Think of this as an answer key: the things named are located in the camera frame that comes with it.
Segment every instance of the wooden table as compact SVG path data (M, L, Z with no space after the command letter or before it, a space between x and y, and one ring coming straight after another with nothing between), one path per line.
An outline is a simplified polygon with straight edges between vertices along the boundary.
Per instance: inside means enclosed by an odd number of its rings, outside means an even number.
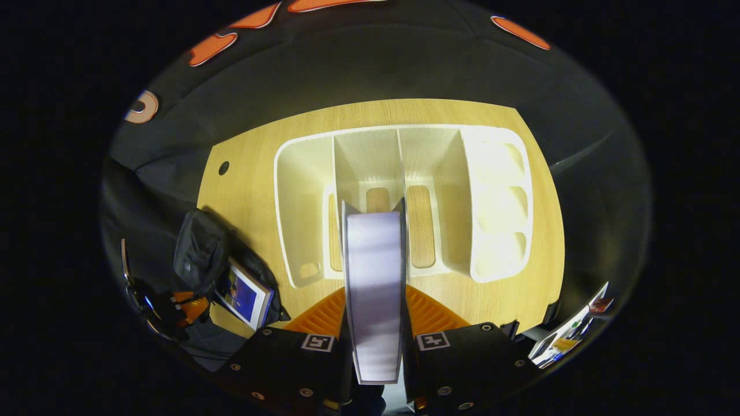
M560 294L565 242L560 205L550 170L519 113L509 107L470 101L401 99L368 101L294 115L254 128L215 145L206 163L198 208L219 214L274 272L280 298L292 317L343 286L323 279L302 289L291 286L280 248L275 211L273 163L286 141L306 135L356 127L391 124L470 124L505 127L524 141L534 193L534 234L531 256L521 273L486 284L456 272L411 278L409 284L445 304L470 323L503 325L519 321L519 332L542 322L547 305ZM219 167L229 169L219 175ZM243 336L245 324L223 308L211 311L213 321Z

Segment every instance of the black background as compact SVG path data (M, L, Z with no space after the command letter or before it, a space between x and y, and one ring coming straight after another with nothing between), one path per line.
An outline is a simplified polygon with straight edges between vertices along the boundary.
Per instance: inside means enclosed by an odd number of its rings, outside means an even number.
M737 312L728 296L737 276L730 266L730 214L739 207L730 197L737 8L729 1L479 2L596 74L640 134L656 191L650 261L630 303L569 365L499 410L729 413L740 397L729 341ZM23 217L28 223L26 232L6 234L5 252L19 251L9 261L17 271L3 277L9 415L253 413L171 358L127 313L107 275L96 204L100 160L137 92L190 45L258 5L13 6L5 47L7 67L18 73L4 80L5 104L20 110L20 129L6 132L5 143L29 152L5 155L6 203L20 208L18 217L6 216L6 229Z

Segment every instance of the white organizer tray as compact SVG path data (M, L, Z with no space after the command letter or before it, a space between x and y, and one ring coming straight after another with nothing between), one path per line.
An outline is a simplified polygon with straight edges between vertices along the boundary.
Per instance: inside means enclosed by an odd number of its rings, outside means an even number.
M428 190L431 233L421 235L433 240L434 249L431 264L409 261L411 277L456 271L485 283L511 277L527 264L532 180L515 132L455 124L362 127L296 138L277 151L275 209L291 285L343 278L329 254L329 222L341 232L342 201L367 212L367 191L380 187L394 207L404 196L410 203L407 192L414 185ZM418 222L406 220L410 227ZM409 236L412 251L426 243Z

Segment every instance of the headphones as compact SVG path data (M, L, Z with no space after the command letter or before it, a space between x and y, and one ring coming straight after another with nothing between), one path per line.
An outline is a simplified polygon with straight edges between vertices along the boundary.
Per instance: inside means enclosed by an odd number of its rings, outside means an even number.
M209 306L205 296L194 292L157 293L147 282L131 276L126 239L121 239L121 266L126 279L126 294L157 335L168 340L189 338L185 328L192 325Z

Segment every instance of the book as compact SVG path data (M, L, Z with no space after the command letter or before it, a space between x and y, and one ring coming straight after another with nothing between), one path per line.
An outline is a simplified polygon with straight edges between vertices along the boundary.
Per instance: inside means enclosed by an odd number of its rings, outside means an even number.
M229 271L219 280L215 293L231 313L256 331L265 324L275 291L229 258Z

